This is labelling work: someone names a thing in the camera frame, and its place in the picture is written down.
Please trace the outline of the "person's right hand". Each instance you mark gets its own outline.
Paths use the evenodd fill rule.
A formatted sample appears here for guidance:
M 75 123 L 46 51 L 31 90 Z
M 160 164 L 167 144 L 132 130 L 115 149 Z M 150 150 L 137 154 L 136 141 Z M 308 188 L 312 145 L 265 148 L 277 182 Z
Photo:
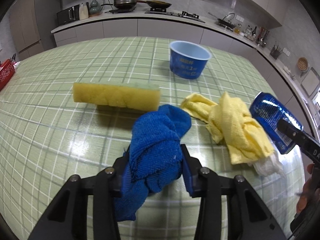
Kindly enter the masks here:
M 307 166 L 307 172 L 310 175 L 312 175 L 313 167 L 314 167 L 314 164 L 309 164 Z M 297 214 L 300 214 L 303 211 L 303 209 L 306 207 L 307 203 L 308 203 L 307 193 L 309 193 L 309 191 L 310 191 L 310 189 L 309 189 L 310 188 L 310 183 L 311 183 L 311 177 L 303 185 L 302 195 L 299 197 L 299 200 L 298 200 L 297 205 L 296 205 L 296 213 Z M 317 192 L 317 200 L 319 201 L 319 190 Z

